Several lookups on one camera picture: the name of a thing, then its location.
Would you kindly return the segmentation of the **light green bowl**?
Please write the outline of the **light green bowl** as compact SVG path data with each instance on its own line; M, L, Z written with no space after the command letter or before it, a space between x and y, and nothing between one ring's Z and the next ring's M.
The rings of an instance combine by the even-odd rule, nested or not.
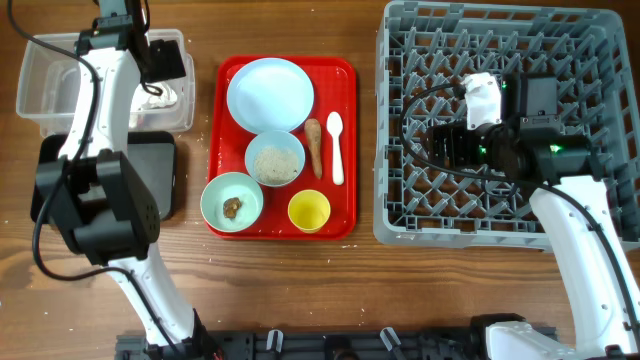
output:
M239 172L215 177L205 187L200 200L205 222L224 233L249 228L261 215L263 206L264 196L259 184Z

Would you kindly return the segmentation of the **yellow plastic cup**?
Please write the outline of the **yellow plastic cup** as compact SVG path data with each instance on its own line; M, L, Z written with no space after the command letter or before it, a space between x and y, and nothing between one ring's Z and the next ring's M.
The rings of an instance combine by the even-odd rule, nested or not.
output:
M288 217L303 233L318 232L329 220L331 205L328 198L317 190L307 189L296 193L289 201Z

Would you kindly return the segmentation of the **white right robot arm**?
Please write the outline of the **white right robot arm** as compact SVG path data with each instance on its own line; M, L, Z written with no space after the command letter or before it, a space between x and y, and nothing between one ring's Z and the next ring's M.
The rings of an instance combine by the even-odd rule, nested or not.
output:
M488 73L449 85L465 102L464 120L438 125L422 142L428 166L459 176L486 165L485 181L524 192L547 234L571 306L574 347L523 320L481 328L487 359L636 359L639 288L608 207L604 170L584 135L567 135L549 75Z

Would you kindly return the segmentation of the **brown food scrap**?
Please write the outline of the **brown food scrap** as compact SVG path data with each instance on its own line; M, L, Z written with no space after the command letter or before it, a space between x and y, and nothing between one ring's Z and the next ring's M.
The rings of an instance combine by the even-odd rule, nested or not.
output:
M223 215L227 219L235 219L242 207L242 201L238 197L228 198L223 203Z

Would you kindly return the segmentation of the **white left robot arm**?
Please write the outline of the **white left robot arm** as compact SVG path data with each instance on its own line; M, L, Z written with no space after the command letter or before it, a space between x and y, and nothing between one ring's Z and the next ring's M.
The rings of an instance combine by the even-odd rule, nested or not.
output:
M80 33L69 57L81 82L71 130L56 160L39 165L36 188L43 204L32 239L43 262L43 223L55 226L74 254L118 283L145 327L142 349L151 359L221 359L196 310L177 290L161 258L156 202L127 157L129 118L137 88L158 95L157 83L186 71L174 41L149 41L148 6L101 1L100 15Z

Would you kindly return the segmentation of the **light blue rice bowl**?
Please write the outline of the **light blue rice bowl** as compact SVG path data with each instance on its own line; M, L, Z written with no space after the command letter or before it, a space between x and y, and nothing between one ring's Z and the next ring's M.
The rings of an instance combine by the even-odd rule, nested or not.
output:
M259 184L283 187L304 170L306 154L300 140L289 132L268 131L250 141L245 167Z

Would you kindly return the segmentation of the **white rice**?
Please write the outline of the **white rice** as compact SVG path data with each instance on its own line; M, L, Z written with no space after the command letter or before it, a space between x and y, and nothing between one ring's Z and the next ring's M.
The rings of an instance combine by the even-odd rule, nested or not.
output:
M283 185L299 174L298 157L288 148L264 147L254 159L254 172L266 185Z

